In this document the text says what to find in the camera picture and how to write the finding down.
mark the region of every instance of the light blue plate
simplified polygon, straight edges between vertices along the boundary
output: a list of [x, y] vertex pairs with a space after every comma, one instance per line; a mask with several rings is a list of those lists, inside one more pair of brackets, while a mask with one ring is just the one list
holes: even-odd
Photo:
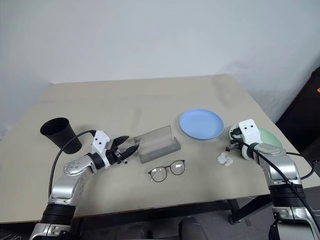
[[188, 136], [198, 140], [218, 137], [224, 131], [221, 117], [207, 109], [191, 109], [180, 116], [180, 127]]

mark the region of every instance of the black plastic cup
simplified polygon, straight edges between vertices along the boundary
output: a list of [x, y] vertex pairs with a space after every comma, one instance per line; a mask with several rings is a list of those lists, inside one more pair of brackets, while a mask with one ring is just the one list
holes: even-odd
[[[69, 120], [64, 117], [58, 117], [47, 121], [40, 128], [40, 133], [50, 139], [60, 149], [72, 138], [76, 136]], [[81, 149], [82, 145], [78, 138], [75, 138], [65, 148], [66, 154], [74, 154]]]

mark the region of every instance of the cable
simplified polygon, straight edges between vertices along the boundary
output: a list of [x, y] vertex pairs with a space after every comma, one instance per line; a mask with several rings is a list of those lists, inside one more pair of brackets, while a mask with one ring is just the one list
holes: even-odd
[[83, 131], [81, 133], [79, 133], [78, 135], [74, 136], [73, 138], [71, 138], [61, 149], [60, 151], [58, 152], [58, 154], [56, 155], [54, 161], [53, 161], [53, 165], [52, 165], [52, 168], [51, 168], [51, 174], [50, 174], [50, 180], [49, 180], [49, 198], [50, 198], [50, 195], [51, 195], [51, 192], [52, 192], [52, 182], [53, 182], [53, 179], [54, 179], [54, 173], [55, 173], [55, 168], [56, 168], [56, 164], [57, 164], [57, 161], [58, 161], [58, 158], [60, 157], [61, 153], [63, 152], [63, 150], [66, 148], [66, 146], [71, 143], [73, 140], [75, 140], [76, 138], [80, 137], [81, 135], [83, 134], [86, 134], [86, 133], [91, 133], [93, 136], [95, 136], [96, 134], [96, 131], [95, 130], [87, 130], [87, 131]]
[[295, 153], [295, 152], [289, 152], [289, 151], [287, 151], [286, 154], [296, 155], [296, 156], [302, 157], [302, 158], [304, 158], [308, 163], [310, 163], [310, 165], [311, 165], [311, 171], [310, 171], [307, 175], [300, 177], [301, 180], [307, 179], [308, 177], [310, 177], [310, 176], [315, 172], [315, 167], [316, 167], [316, 166], [315, 166], [315, 163], [314, 163], [313, 161], [307, 160], [307, 159], [306, 159], [303, 155], [301, 155], [300, 153]]
[[255, 150], [252, 146], [250, 146], [249, 144], [245, 143], [242, 140], [237, 139], [236, 137], [234, 137], [233, 133], [230, 134], [230, 136], [232, 137], [233, 140], [235, 140], [236, 142], [245, 145], [247, 148], [250, 148], [254, 153], [256, 153], [260, 158], [262, 158], [263, 160], [265, 160], [271, 167], [274, 168], [274, 170], [276, 170], [280, 176], [284, 179], [284, 181], [288, 184], [289, 188], [292, 190], [292, 192], [295, 193], [295, 195], [299, 198], [299, 200], [303, 203], [303, 205], [305, 206], [305, 208], [308, 210], [309, 214], [311, 215], [314, 224], [317, 228], [317, 230], [320, 232], [320, 225], [318, 223], [318, 220], [314, 214], [314, 212], [312, 211], [311, 207], [308, 205], [308, 203], [299, 195], [299, 193], [297, 192], [297, 190], [294, 188], [294, 186], [292, 185], [292, 183], [289, 181], [289, 179], [284, 175], [284, 173], [276, 166], [274, 165], [269, 159], [267, 159], [265, 156], [263, 156], [260, 152], [258, 152], [257, 150]]

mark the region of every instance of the small white object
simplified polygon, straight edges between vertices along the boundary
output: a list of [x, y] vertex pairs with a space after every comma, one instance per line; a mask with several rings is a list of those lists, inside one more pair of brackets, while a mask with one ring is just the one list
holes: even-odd
[[224, 166], [225, 166], [225, 167], [228, 167], [228, 166], [230, 166], [233, 162], [234, 162], [233, 159], [228, 156], [228, 157], [226, 158], [226, 162], [224, 163]]
[[217, 158], [216, 160], [218, 161], [218, 163], [223, 164], [225, 167], [228, 167], [229, 165], [231, 165], [234, 160], [228, 156], [228, 154], [226, 152], [222, 152]]
[[96, 131], [91, 145], [91, 153], [98, 153], [104, 162], [104, 168], [110, 167], [110, 163], [106, 157], [106, 151], [111, 139], [104, 131]]
[[[241, 130], [243, 141], [246, 144], [250, 145], [253, 143], [258, 143], [258, 144], [262, 143], [260, 131], [255, 121], [253, 121], [252, 119], [241, 121], [239, 122], [238, 126]], [[247, 160], [252, 160], [247, 154], [247, 149], [248, 149], [247, 146], [242, 147], [242, 150], [241, 150], [242, 156]]]
[[228, 154], [226, 154], [225, 152], [222, 152], [217, 158], [216, 160], [218, 161], [218, 163], [220, 164], [225, 164], [227, 162], [227, 156]]

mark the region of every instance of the table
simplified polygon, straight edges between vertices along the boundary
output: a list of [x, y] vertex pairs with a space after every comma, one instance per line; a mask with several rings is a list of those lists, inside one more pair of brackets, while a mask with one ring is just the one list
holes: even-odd
[[[201, 141], [188, 137], [179, 127], [186, 110], [204, 108], [218, 113], [223, 133]], [[0, 142], [0, 223], [37, 221], [48, 200], [48, 182], [58, 148], [40, 134], [44, 122], [66, 117], [76, 133], [103, 130], [110, 136], [131, 137], [171, 125], [181, 150], [141, 164], [135, 153], [128, 164], [100, 170], [85, 186], [75, 216], [146, 210], [190, 203], [258, 196], [269, 193], [257, 164], [230, 153], [234, 162], [224, 167], [216, 157], [229, 144], [229, 128], [252, 118], [273, 132], [288, 152], [297, 152], [252, 97], [230, 76], [213, 75], [160, 79], [117, 80], [52, 84]], [[79, 152], [62, 154], [54, 182], [70, 160], [90, 151], [92, 136], [80, 137]], [[134, 144], [130, 138], [122, 150]], [[148, 171], [184, 159], [185, 172], [168, 174], [165, 181], [150, 181]], [[310, 171], [306, 161], [292, 156], [301, 176]], [[320, 185], [313, 174], [304, 188]]]

